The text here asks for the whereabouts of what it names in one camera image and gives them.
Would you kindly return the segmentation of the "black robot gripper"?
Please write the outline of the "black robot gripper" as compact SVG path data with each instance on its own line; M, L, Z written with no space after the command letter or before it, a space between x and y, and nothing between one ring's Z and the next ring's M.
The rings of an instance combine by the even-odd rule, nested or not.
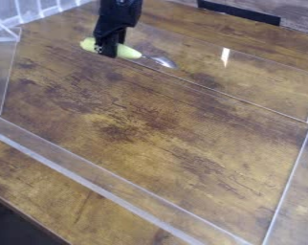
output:
M142 0L101 0L100 17L93 31L94 50L101 56L117 57L117 45L126 40L141 15Z

